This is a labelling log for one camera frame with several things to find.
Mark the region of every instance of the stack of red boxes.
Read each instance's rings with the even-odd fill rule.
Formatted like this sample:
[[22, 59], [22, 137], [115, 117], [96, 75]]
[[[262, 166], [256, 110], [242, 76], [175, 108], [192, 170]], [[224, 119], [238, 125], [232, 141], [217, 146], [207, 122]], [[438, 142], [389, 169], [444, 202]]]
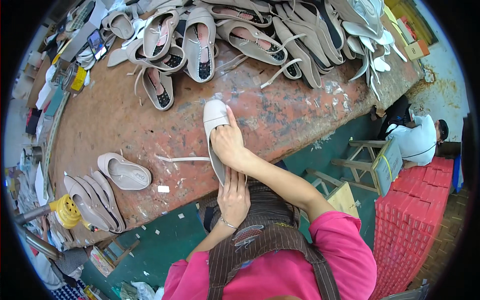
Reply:
[[377, 284], [370, 300], [405, 291], [418, 273], [440, 229], [452, 173], [453, 160], [434, 157], [402, 170], [375, 202]]

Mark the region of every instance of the pink shirt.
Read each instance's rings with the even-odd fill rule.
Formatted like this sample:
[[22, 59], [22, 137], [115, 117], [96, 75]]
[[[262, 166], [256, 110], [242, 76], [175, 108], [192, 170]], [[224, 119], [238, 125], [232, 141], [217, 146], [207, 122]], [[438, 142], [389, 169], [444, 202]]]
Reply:
[[[360, 225], [358, 218], [331, 211], [309, 228], [313, 244], [332, 269], [342, 300], [368, 299], [375, 287], [377, 265], [359, 234]], [[182, 259], [170, 267], [163, 300], [204, 300], [207, 294], [208, 252], [194, 253], [189, 263]], [[263, 300], [279, 295], [322, 298], [313, 267], [299, 251], [280, 250], [256, 258], [225, 286], [222, 299]]]

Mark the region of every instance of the wooden stool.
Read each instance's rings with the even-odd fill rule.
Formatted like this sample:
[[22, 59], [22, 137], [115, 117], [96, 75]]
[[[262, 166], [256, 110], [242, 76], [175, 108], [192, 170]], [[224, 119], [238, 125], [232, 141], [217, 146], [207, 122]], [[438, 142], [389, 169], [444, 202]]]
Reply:
[[[357, 218], [359, 217], [357, 206], [355, 205], [355, 200], [353, 199], [352, 191], [350, 190], [348, 182], [341, 182], [338, 179], [311, 168], [308, 168], [305, 171], [307, 174], [317, 177], [312, 185], [314, 187], [317, 187], [319, 184], [322, 186], [325, 199], [334, 207], [334, 209]], [[325, 182], [336, 186], [335, 189], [329, 192]], [[307, 214], [304, 211], [301, 211], [300, 213], [306, 220], [308, 220]]]
[[[376, 176], [376, 173], [374, 172], [374, 169], [378, 164], [378, 161], [381, 158], [381, 156], [375, 155], [375, 153], [373, 152], [373, 148], [381, 148], [379, 152], [379, 154], [381, 154], [385, 152], [385, 150], [389, 147], [390, 142], [391, 141], [350, 141], [348, 143], [350, 146], [357, 147], [355, 152], [352, 155], [350, 155], [350, 157], [347, 159], [335, 158], [335, 159], [332, 159], [330, 162], [334, 165], [344, 166], [352, 170], [354, 181], [351, 179], [347, 179], [345, 177], [342, 177], [341, 180], [346, 181], [353, 186], [366, 189], [372, 192], [377, 192], [379, 195], [381, 195], [378, 178]], [[364, 147], [368, 149], [368, 153], [370, 154], [370, 158], [372, 159], [371, 162], [354, 160], [355, 157], [363, 150]], [[360, 175], [358, 175], [357, 169], [362, 170], [362, 173]], [[365, 173], [367, 172], [370, 172], [373, 179], [373, 184], [360, 181], [363, 175], [365, 175]]]
[[[117, 247], [120, 248], [120, 250], [122, 250], [123, 252], [117, 256], [113, 251], [112, 249], [110, 249], [110, 244], [111, 243], [115, 243], [117, 245]], [[98, 242], [97, 244], [95, 244], [95, 246], [101, 251], [103, 252], [103, 254], [105, 256], [112, 256], [113, 257], [113, 265], [116, 267], [120, 261], [122, 259], [125, 258], [125, 256], [127, 256], [130, 252], [132, 252], [132, 250], [138, 246], [138, 244], [140, 244], [140, 240], [136, 240], [135, 243], [133, 243], [130, 247], [128, 247], [127, 249], [125, 249], [122, 245], [120, 245], [120, 243], [117, 241], [117, 238], [111, 238], [109, 240], [103, 240], [101, 242]]]

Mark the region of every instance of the stool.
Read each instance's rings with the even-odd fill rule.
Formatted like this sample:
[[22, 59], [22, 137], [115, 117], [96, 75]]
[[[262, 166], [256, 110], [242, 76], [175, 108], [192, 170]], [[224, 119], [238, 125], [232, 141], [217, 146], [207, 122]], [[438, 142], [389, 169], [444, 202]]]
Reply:
[[[359, 217], [357, 206], [355, 205], [355, 200], [353, 199], [352, 191], [350, 190], [348, 182], [342, 182], [325, 173], [316, 171], [311, 168], [306, 169], [305, 172], [307, 174], [317, 177], [317, 179], [312, 183], [312, 185], [314, 187], [317, 187], [318, 185], [322, 186], [325, 194], [325, 199], [334, 207], [334, 209], [357, 218]], [[329, 192], [327, 186], [325, 185], [325, 182], [330, 183], [336, 187], [331, 192]], [[308, 217], [304, 211], [301, 211], [300, 214], [304, 216], [306, 220], [308, 220]]]
[[[120, 250], [122, 250], [122, 253], [117, 256], [113, 251], [112, 249], [110, 249], [110, 244], [111, 243], [115, 243], [117, 245], [117, 247], [120, 248]], [[122, 259], [125, 258], [125, 256], [127, 256], [128, 254], [130, 254], [130, 252], [132, 252], [132, 250], [138, 246], [138, 244], [140, 244], [140, 240], [136, 240], [135, 243], [133, 243], [130, 247], [128, 247], [127, 249], [125, 249], [122, 245], [120, 245], [120, 243], [117, 241], [117, 238], [111, 238], [111, 239], [108, 239], [108, 240], [103, 240], [101, 242], [98, 242], [97, 244], [95, 244], [95, 246], [101, 251], [104, 253], [104, 255], [108, 256], [109, 254], [114, 258], [114, 260], [112, 261], [112, 264], [116, 267], [120, 261]]]
[[[357, 147], [349, 158], [335, 158], [330, 161], [333, 165], [351, 169], [354, 180], [344, 177], [341, 180], [353, 186], [385, 196], [391, 182], [397, 177], [398, 172], [402, 168], [402, 157], [395, 139], [389, 141], [350, 141], [348, 144], [352, 147]], [[371, 162], [354, 160], [364, 147], [367, 148], [370, 154]], [[375, 155], [373, 148], [380, 148], [377, 155]], [[362, 170], [360, 175], [358, 175], [357, 169]], [[370, 172], [373, 184], [360, 181], [367, 172]]]

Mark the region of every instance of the metal pipe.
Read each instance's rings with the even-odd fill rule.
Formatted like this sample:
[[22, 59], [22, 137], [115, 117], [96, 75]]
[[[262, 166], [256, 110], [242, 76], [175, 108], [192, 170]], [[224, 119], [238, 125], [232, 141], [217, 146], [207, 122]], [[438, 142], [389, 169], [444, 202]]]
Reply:
[[48, 213], [50, 213], [51, 211], [52, 210], [50, 208], [50, 205], [46, 204], [44, 206], [40, 206], [40, 207], [34, 208], [32, 210], [29, 210], [26, 213], [19, 214], [19, 215], [15, 216], [14, 219], [15, 219], [15, 222], [18, 225], [23, 225], [23, 224], [26, 224], [26, 223], [30, 222], [33, 219], [38, 218], [39, 216], [45, 216]]
[[26, 230], [20, 225], [17, 225], [19, 234], [23, 235], [26, 242], [32, 246], [33, 248], [37, 249], [38, 252], [43, 253], [46, 257], [51, 258], [53, 260], [64, 259], [65, 256], [63, 253], [57, 250], [54, 246], [50, 245], [46, 241], [42, 240], [35, 234], [31, 233], [30, 231]]

